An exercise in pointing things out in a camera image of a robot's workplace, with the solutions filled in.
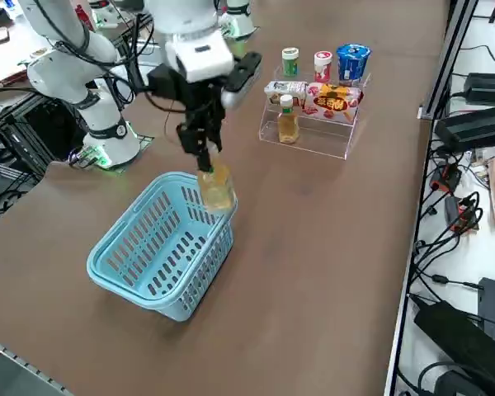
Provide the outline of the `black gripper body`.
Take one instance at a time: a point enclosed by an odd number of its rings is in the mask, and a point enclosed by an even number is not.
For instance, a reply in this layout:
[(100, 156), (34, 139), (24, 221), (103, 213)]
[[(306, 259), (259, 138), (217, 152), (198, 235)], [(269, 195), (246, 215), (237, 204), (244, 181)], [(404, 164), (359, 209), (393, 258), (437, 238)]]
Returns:
[(189, 83), (176, 77), (177, 101), (185, 107), (186, 126), (207, 126), (210, 122), (219, 125), (225, 118), (221, 103), (222, 88), (226, 77), (211, 78)]

